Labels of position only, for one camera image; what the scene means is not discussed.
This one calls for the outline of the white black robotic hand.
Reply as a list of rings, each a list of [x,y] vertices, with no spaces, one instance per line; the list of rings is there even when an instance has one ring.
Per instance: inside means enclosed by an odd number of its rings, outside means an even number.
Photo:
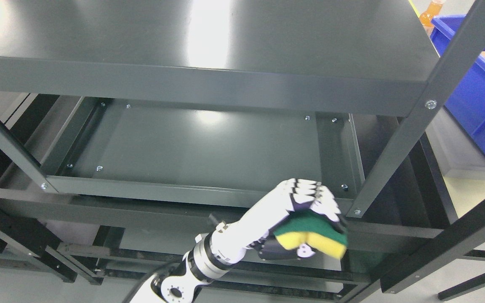
[[[266,242],[269,236],[278,243],[272,229],[290,213],[302,210],[312,210],[334,221],[338,219],[338,215],[342,215],[335,196],[328,187],[318,181],[291,178],[277,184],[238,221],[229,224],[223,231],[214,232],[213,243],[218,247],[243,247],[246,250],[251,249],[253,243]],[[294,253],[294,258],[302,259],[295,250],[285,250],[280,244],[279,247],[281,251]],[[310,251],[312,256],[317,252]]]

